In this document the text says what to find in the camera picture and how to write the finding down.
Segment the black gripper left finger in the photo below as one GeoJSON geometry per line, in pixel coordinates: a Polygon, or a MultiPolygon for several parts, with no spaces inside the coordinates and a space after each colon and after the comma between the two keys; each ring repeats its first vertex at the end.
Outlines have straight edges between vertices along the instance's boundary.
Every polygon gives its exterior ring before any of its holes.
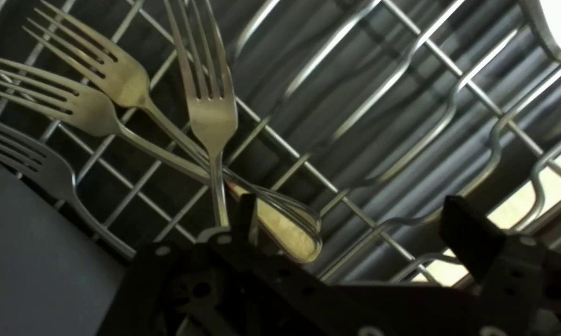
{"type": "Polygon", "coordinates": [[[244,245],[259,244],[257,197],[244,195],[236,210],[236,234],[244,245]]]}

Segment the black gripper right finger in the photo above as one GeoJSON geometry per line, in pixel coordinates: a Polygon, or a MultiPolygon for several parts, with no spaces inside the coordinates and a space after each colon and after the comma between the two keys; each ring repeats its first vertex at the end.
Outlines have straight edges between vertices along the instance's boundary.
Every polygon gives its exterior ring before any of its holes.
{"type": "Polygon", "coordinates": [[[478,285],[487,283],[507,244],[507,236],[463,197],[446,199],[440,236],[478,285]]]}

